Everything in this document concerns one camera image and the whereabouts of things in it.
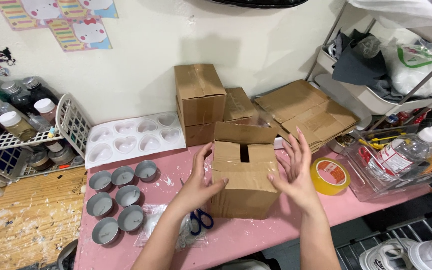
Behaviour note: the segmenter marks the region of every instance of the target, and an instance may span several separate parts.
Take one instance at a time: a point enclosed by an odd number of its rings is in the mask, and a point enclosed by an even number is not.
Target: heart-shaped mold cavity
[[[113,155],[111,147],[107,144],[97,144],[89,153],[89,162],[105,161]]]
[[[136,129],[136,124],[133,121],[127,121],[126,123],[117,123],[114,125],[114,129],[119,134],[128,135]]]
[[[107,127],[103,127],[103,128],[96,130],[96,132],[93,132],[93,135],[91,136],[90,141],[92,141],[93,143],[96,143],[99,141],[107,140],[107,139],[111,138],[111,136],[112,136],[111,130]]]
[[[171,130],[164,129],[163,131],[161,131],[161,137],[163,138],[163,140],[170,144],[176,143],[180,138],[180,134],[181,132],[177,128],[173,128]]]
[[[139,133],[144,133],[144,132],[147,132],[147,131],[154,131],[157,128],[158,128],[158,126],[156,125],[155,122],[153,122],[153,121],[151,121],[149,119],[146,119],[146,120],[142,121],[139,124],[139,126],[138,126],[138,132]]]
[[[139,143],[139,150],[146,152],[149,150],[156,150],[161,146],[159,139],[151,134],[147,134],[141,139]]]
[[[176,120],[176,115],[174,114],[160,115],[157,117],[157,121],[163,126],[171,126],[174,120]]]
[[[128,154],[136,147],[136,137],[117,138],[114,140],[114,147],[123,154]]]

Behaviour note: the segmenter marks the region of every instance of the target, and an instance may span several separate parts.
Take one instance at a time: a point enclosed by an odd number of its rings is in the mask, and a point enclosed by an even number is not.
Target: pink table
[[[113,172],[116,168],[129,165],[135,168],[142,160],[154,161],[160,175],[152,183],[137,182],[141,189],[142,203],[167,204],[181,188],[179,178],[186,181],[191,173],[194,153],[200,146],[188,149],[153,154],[124,160],[97,168],[88,172],[88,179],[100,170]],[[284,150],[276,150],[277,155],[288,159]],[[326,147],[313,155],[313,159],[327,156],[334,158],[336,154]],[[211,179],[212,155],[204,165],[206,179]],[[319,194],[331,226],[344,223],[366,214],[400,204],[423,194],[429,193],[429,186],[416,191],[398,193],[384,198],[381,202],[362,203],[357,200],[351,190],[346,189],[336,196]],[[110,190],[114,198],[117,189]],[[87,189],[84,197],[84,210],[81,218],[79,245],[74,264],[75,270],[129,270],[142,248],[134,247],[136,234],[122,233],[111,247],[95,244],[91,232],[98,220],[86,212],[86,202],[96,192]],[[117,218],[123,208],[117,205],[110,216]],[[300,236],[301,214],[298,207],[290,202],[285,194],[281,194],[270,208],[265,220],[215,218],[213,229],[208,231],[209,246],[204,248],[186,248],[176,253],[171,269],[207,269],[227,261],[237,259],[257,251],[273,247]]]

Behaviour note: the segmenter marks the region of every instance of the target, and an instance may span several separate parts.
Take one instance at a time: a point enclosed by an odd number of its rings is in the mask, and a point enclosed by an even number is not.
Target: yellow tape roll
[[[336,181],[336,184],[323,179],[319,171],[325,171]],[[316,191],[324,195],[336,195],[351,183],[350,174],[341,163],[336,160],[321,157],[311,165],[310,174]]]

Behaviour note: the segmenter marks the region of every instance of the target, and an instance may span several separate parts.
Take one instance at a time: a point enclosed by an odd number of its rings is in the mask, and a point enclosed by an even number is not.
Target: wooden table
[[[44,267],[79,237],[84,167],[23,178],[0,197],[0,270]]]

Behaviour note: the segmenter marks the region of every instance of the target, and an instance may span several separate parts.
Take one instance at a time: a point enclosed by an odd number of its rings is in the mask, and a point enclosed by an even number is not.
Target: white silicone mold
[[[175,111],[108,122],[89,131],[86,169],[185,147]]]

